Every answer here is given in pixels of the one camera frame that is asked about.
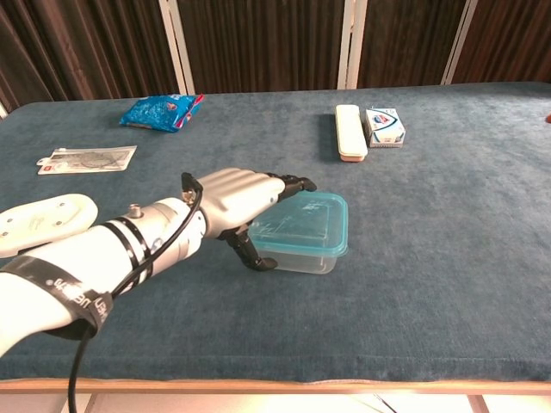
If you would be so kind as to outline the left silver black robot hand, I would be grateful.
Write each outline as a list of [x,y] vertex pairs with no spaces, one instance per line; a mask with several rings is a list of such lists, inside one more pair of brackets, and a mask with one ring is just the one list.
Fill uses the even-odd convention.
[[247,268],[258,272],[276,268],[277,261],[257,253],[248,234],[253,220],[299,192],[317,190],[316,184],[307,177],[239,168],[216,171],[200,178],[199,183],[205,237],[226,242]]

